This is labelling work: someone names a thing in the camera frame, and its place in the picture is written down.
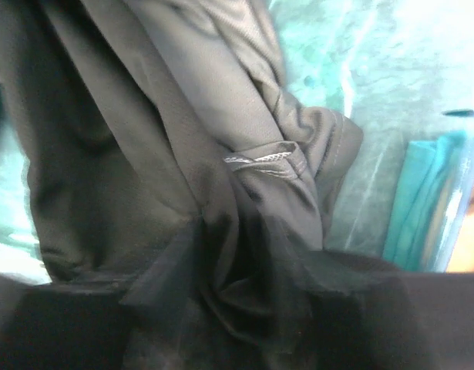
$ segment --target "fabric fold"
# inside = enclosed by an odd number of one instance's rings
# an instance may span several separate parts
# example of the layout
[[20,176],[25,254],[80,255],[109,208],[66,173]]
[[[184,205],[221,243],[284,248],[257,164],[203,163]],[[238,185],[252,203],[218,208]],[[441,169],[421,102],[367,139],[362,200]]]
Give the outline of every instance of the fabric fold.
[[[301,187],[311,194],[307,215],[287,212],[287,203],[270,207],[268,192],[256,172],[240,169],[239,179],[261,212],[294,224],[293,234],[311,250],[322,249],[343,176],[359,150],[361,130],[340,113],[303,107],[285,90],[286,75],[277,35],[261,0],[125,0],[203,125],[230,154],[295,142],[305,168]],[[286,184],[276,190],[281,200],[304,205]]]
[[[274,113],[300,117],[302,108],[278,100],[271,112],[202,2],[147,4],[160,7],[148,15],[166,16],[153,24],[170,32],[153,37],[122,0],[0,2],[3,91],[30,161],[46,268],[57,282],[108,273],[132,256],[149,264],[201,219],[192,279],[178,281],[187,296],[171,303],[179,313],[194,303],[203,329],[228,342],[215,356],[293,357],[314,319],[310,294],[348,295],[371,282],[311,251],[322,248],[316,179],[344,168],[359,144],[345,138],[359,131],[315,109],[287,138]],[[247,14],[248,2],[235,4]],[[153,274],[181,278],[170,272],[183,256],[169,257]],[[197,326],[187,315],[182,324]]]
[[434,211],[466,140],[466,132],[454,131],[436,141],[410,142],[396,189],[384,259],[409,271],[419,270],[427,237],[433,239],[429,228]]

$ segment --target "black fabric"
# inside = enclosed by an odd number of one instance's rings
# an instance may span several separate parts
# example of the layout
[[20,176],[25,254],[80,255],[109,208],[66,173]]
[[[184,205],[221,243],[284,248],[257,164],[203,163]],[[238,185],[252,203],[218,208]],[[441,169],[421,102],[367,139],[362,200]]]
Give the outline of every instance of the black fabric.
[[112,285],[0,277],[0,370],[121,369],[132,324]]
[[302,106],[286,90],[264,0],[124,2],[203,126],[227,149],[224,160],[257,209],[301,245],[322,249],[362,134],[342,114]]
[[122,1],[0,0],[0,77],[54,279],[0,368],[116,368],[126,312],[126,368],[474,366],[474,277],[314,252],[259,212]]

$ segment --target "teal cloth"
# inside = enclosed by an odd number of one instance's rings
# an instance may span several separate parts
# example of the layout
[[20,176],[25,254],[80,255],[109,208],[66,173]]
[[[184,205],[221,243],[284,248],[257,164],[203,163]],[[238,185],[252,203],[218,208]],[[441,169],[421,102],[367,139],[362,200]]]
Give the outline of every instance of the teal cloth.
[[408,145],[392,208],[383,258],[418,271],[435,206],[467,139],[454,131]]

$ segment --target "folded garment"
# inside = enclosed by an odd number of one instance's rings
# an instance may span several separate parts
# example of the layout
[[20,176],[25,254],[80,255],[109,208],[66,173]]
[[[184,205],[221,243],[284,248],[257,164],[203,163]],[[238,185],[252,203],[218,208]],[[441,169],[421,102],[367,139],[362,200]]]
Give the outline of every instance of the folded garment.
[[458,163],[466,132],[436,141],[412,141],[399,177],[384,259],[417,271],[434,209],[450,170]]
[[363,135],[342,114],[287,92],[265,2],[124,2],[260,212],[298,244],[322,249]]

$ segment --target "plastic bag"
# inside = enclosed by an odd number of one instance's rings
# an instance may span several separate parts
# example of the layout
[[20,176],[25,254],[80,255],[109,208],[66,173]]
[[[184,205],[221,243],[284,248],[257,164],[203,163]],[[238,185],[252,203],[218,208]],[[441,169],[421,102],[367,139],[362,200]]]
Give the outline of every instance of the plastic bag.
[[474,187],[474,137],[462,148],[434,212],[420,270],[444,272],[451,260]]
[[411,140],[474,132],[474,0],[272,0],[289,90],[350,116],[365,134],[326,247],[380,255]]

